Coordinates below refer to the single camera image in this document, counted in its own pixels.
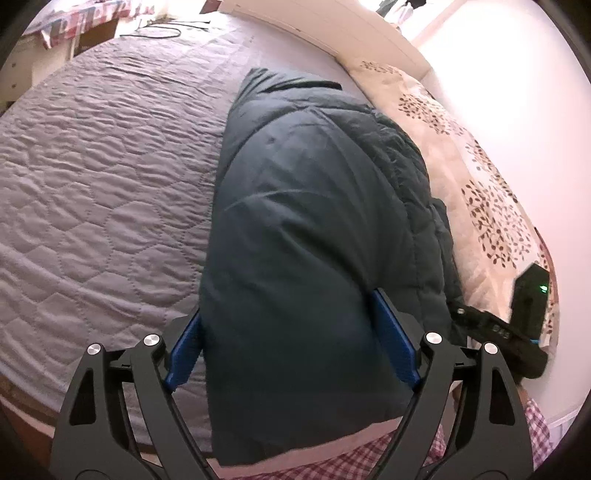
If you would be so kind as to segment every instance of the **white cabinet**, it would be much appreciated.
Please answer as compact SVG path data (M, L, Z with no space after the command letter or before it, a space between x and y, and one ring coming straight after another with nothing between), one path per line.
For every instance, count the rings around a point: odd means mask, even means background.
M0 104L14 102L29 88L65 65L73 56L74 40L46 50L41 38L21 38L0 70Z

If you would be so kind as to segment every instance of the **tablecloth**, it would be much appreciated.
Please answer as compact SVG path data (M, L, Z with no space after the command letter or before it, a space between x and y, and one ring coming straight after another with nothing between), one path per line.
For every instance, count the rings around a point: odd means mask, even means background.
M30 25L24 34L40 35L44 47L50 49L115 18L135 18L154 12L152 0L93 1L68 11L55 12L41 22Z

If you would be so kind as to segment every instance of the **metal pivot screw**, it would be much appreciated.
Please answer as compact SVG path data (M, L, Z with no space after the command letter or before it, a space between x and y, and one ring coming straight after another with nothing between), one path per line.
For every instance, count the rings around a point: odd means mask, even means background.
M427 334L426 338L427 338L427 342L435 343L435 344L441 343L441 340L442 340L441 335L439 335L438 333L435 333L435 332L429 332Z
M494 355L499 352L499 348L494 343L485 343L484 350L486 350L491 355Z
M86 349L86 351L89 355L96 355L100 352L100 345L98 343L93 343Z
M160 341L160 337L158 335L156 335L155 333L153 333L152 335L148 335L148 336L146 336L146 338L144 338L144 345L154 346L159 341Z

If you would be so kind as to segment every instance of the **black electronic device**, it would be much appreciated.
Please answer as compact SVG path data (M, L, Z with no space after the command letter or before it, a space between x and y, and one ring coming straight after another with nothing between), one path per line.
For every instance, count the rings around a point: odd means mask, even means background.
M548 354L538 343L549 282L550 274L537 264L530 265L515 280L509 323L458 301L448 303L452 319L468 336L480 343L498 345L516 382L523 377L540 377L548 364Z

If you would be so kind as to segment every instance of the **electrical cord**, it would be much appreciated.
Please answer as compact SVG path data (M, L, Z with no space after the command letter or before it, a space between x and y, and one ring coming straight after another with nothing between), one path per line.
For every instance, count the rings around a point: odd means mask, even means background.
M192 23L201 23L201 24L205 24L205 25L191 25ZM166 22L166 23L151 22L148 25L145 25L143 27L139 27L136 30L136 32L139 30L143 30L144 28L164 28L166 30L174 30L176 32L176 34L175 35L167 35L164 37L152 37L150 35L142 35L142 34L138 34L138 33L127 33L127 34L120 35L120 37L150 38L153 40L165 40L166 38L179 38L183 34L182 30L179 28L175 28L175 27L168 27L167 25L179 25L182 27L198 28L200 30L209 30L208 23L209 22L203 22L203 21L199 21L199 20L183 21L183 22L172 21L172 22Z
M163 28L165 30L174 30L174 31L176 31L177 34L176 35L167 35L165 37L150 37L150 35L126 33L126 34L120 35L120 37L138 37L138 38L150 38L152 40L165 40L166 38L179 38L183 34L181 29L179 29L179 28L165 27L163 25L154 25L154 24L146 25L145 27L141 27L141 29L137 29L136 31L143 30L144 28Z

